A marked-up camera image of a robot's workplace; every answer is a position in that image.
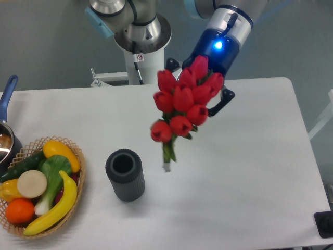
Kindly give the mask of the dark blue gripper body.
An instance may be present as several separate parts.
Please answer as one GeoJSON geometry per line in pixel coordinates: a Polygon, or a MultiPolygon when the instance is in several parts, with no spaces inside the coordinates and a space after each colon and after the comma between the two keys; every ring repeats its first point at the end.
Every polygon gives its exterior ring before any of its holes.
{"type": "Polygon", "coordinates": [[[230,28],[204,30],[191,55],[184,60],[182,69],[191,66],[197,56],[207,56],[208,69],[225,77],[240,51],[237,41],[228,35],[229,31],[230,28]]]}

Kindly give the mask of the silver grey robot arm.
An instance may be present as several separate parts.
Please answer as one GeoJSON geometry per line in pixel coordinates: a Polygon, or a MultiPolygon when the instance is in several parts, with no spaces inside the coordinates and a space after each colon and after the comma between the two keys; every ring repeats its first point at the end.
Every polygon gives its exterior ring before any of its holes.
{"type": "Polygon", "coordinates": [[[226,75],[266,1],[184,1],[184,6],[208,24],[182,64],[164,57],[171,27],[157,13],[156,1],[90,1],[85,14],[101,36],[114,37],[123,50],[129,84],[154,84],[159,70],[178,76],[199,55],[208,57],[209,70],[226,75]]]}

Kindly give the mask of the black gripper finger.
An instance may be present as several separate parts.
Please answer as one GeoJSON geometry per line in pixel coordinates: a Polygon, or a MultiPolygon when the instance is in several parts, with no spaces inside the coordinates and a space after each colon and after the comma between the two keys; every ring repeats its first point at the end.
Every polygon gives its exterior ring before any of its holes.
{"type": "Polygon", "coordinates": [[[224,108],[235,97],[235,93],[228,88],[223,88],[220,97],[220,101],[214,107],[208,109],[209,117],[215,116],[222,108],[224,108]]]}
{"type": "Polygon", "coordinates": [[[168,58],[165,62],[165,69],[169,70],[170,72],[175,72],[182,67],[182,61],[178,61],[174,58],[168,58]]]}

